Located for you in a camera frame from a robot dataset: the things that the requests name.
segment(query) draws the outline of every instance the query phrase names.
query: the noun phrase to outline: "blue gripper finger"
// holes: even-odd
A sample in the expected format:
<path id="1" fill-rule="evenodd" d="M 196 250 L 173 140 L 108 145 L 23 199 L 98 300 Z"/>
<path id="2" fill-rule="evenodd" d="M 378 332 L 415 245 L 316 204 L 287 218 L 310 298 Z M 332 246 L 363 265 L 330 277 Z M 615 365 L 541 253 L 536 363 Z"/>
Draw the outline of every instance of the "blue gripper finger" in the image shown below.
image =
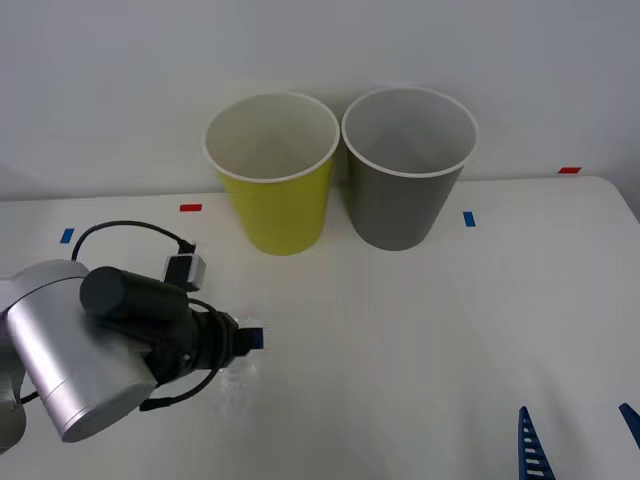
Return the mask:
<path id="1" fill-rule="evenodd" d="M 635 438 L 638 444 L 638 448 L 640 448 L 640 415 L 638 415 L 628 403 L 623 403 L 619 408 L 620 413 L 622 413 L 622 416 L 629 426 L 629 430 L 631 430 L 631 435 L 633 435 L 633 438 Z"/>
<path id="2" fill-rule="evenodd" d="M 520 409 L 518 422 L 518 464 L 520 480 L 555 480 L 527 407 Z"/>

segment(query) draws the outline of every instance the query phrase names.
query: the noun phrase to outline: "yellow paper cup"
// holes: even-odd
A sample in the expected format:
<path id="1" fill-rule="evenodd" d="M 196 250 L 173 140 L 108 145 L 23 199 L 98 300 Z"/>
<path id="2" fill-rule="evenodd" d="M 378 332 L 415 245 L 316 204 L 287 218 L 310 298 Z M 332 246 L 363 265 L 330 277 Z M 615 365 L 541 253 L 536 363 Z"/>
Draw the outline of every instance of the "yellow paper cup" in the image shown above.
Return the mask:
<path id="1" fill-rule="evenodd" d="M 205 151 L 253 244 L 292 255 L 322 233 L 338 120 L 299 93 L 246 98 L 216 115 Z"/>

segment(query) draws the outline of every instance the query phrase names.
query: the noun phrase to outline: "paper cup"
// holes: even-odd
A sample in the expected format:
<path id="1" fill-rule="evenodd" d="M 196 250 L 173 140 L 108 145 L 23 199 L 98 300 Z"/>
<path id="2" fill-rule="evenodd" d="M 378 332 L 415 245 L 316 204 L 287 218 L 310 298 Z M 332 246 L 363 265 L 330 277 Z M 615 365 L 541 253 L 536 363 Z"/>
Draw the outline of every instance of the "paper cup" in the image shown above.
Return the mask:
<path id="1" fill-rule="evenodd" d="M 383 250 L 405 250 L 429 233 L 462 167 L 478 125 L 461 103 L 424 88 L 368 93 L 347 109 L 351 221 Z"/>
<path id="2" fill-rule="evenodd" d="M 259 250 L 291 255 L 318 240 L 339 140 L 333 112 L 298 93 L 250 97 L 213 118 L 205 151 Z"/>

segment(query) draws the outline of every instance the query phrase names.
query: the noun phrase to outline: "gray paper cup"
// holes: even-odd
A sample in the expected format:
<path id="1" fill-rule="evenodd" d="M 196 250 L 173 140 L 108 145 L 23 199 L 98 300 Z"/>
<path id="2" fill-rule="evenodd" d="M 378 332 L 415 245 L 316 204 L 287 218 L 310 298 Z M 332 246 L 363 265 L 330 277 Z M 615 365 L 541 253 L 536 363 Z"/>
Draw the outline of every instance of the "gray paper cup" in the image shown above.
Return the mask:
<path id="1" fill-rule="evenodd" d="M 369 244 L 405 250 L 429 233 L 478 142 L 464 105 L 425 88 L 368 93 L 347 109 L 351 221 Z"/>

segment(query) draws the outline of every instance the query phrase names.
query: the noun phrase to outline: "metal cylinder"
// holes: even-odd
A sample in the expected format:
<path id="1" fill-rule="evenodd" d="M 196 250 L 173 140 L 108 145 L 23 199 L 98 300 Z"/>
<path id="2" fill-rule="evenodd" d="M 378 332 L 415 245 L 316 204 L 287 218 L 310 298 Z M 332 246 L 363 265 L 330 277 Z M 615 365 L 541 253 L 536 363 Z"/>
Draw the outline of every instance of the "metal cylinder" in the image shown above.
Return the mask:
<path id="1" fill-rule="evenodd" d="M 16 350 L 63 442 L 120 420 L 156 385 L 128 340 L 85 314 L 81 283 L 78 277 L 49 283 L 7 312 Z"/>

